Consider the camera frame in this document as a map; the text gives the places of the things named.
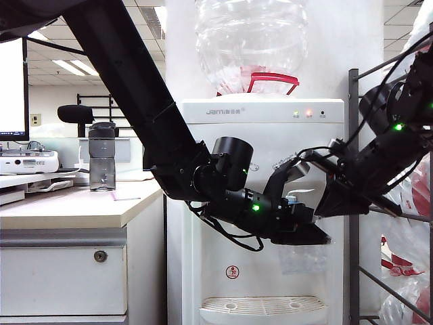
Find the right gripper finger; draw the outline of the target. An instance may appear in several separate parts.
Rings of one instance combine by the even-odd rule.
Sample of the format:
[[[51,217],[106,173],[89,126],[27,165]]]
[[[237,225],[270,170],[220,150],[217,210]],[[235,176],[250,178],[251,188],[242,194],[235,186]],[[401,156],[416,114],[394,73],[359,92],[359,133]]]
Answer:
[[[358,195],[339,179],[328,177],[323,196],[315,209],[315,215],[333,217],[366,214],[370,204],[370,200]]]

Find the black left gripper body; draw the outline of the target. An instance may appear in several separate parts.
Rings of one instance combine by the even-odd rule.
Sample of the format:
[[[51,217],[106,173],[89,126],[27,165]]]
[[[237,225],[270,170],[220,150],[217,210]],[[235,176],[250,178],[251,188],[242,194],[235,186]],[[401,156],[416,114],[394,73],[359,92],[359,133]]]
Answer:
[[[289,202],[281,198],[273,207],[275,232],[279,235],[306,234],[315,227],[314,209],[302,202]]]

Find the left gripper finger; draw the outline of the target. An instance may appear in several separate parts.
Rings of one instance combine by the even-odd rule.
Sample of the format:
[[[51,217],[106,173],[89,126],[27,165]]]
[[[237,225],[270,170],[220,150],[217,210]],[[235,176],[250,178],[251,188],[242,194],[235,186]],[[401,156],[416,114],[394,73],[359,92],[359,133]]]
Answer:
[[[331,237],[314,223],[305,223],[291,232],[278,231],[270,241],[273,244],[330,244]]]

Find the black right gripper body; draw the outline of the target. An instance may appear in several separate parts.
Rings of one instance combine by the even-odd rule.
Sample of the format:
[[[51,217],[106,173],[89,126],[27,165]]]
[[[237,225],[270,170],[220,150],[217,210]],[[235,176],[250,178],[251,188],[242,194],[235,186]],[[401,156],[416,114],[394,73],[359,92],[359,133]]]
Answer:
[[[402,214],[401,207],[385,197],[392,189],[388,182],[403,171],[402,160],[347,158],[340,159],[338,166],[341,168],[342,181],[358,195],[395,217]]]

